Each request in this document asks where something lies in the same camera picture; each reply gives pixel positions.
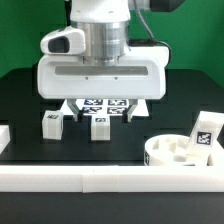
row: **black and white pattern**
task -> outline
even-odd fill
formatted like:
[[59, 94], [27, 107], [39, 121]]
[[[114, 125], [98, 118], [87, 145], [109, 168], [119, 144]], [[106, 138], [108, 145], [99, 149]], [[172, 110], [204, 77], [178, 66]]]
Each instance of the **black and white pattern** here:
[[212, 133], [198, 131], [197, 132], [197, 144], [211, 146], [212, 145]]
[[106, 118], [96, 118], [95, 122], [99, 122], [99, 123], [106, 122]]
[[108, 100], [109, 106], [127, 106], [127, 100]]
[[107, 114], [122, 114], [125, 109], [125, 107], [108, 107]]
[[58, 115], [48, 115], [47, 118], [49, 118], [49, 119], [57, 119]]
[[150, 159], [150, 156], [149, 154], [145, 151], [145, 163], [149, 166], [149, 159]]
[[83, 107], [83, 114], [97, 114], [99, 110], [102, 110], [102, 107]]
[[84, 102], [84, 105], [94, 105], [94, 106], [99, 106], [103, 105], [103, 100], [92, 100], [92, 99], [86, 99]]

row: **black cable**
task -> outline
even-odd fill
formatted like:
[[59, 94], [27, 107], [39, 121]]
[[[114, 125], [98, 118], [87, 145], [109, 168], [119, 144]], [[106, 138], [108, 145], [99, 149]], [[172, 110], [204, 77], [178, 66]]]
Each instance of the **black cable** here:
[[142, 14], [141, 14], [141, 11], [138, 7], [137, 1], [133, 0], [133, 4], [134, 4], [136, 16], [138, 17], [139, 21], [141, 22], [141, 24], [143, 25], [143, 27], [145, 28], [145, 30], [147, 31], [147, 33], [149, 35], [149, 45], [150, 46], [155, 46], [157, 44], [160, 44], [162, 46], [167, 47], [168, 50], [169, 50], [169, 61], [168, 61], [168, 63], [170, 63], [171, 58], [172, 58], [172, 50], [171, 50], [170, 46], [166, 42], [155, 39], [151, 29], [149, 28], [148, 24], [145, 22], [144, 18], [142, 17]]
[[67, 26], [71, 25], [70, 14], [71, 14], [71, 0], [65, 0], [65, 13]]

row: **green wall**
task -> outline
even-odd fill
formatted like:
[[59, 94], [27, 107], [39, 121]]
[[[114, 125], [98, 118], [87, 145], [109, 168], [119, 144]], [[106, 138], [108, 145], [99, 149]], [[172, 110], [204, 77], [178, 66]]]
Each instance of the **green wall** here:
[[[41, 38], [65, 24], [63, 4], [63, 0], [0, 0], [0, 77], [38, 62]], [[223, 0], [185, 0], [173, 13], [144, 13], [155, 37], [173, 49], [168, 68], [201, 70], [224, 87], [223, 11]], [[134, 15], [130, 37], [147, 37]]]

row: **white cube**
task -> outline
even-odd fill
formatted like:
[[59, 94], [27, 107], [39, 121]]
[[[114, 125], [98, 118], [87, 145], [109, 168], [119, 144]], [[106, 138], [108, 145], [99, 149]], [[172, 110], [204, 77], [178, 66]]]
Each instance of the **white cube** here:
[[63, 132], [63, 113], [47, 110], [42, 120], [43, 138], [61, 140]]
[[9, 126], [0, 125], [0, 154], [10, 141]]
[[110, 116], [96, 114], [92, 116], [91, 140], [109, 141], [110, 140]]

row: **white border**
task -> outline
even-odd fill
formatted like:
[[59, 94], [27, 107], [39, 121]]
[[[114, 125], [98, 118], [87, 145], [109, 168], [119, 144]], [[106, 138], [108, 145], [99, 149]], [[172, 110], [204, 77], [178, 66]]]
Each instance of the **white border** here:
[[1, 192], [224, 192], [224, 167], [0, 166]]

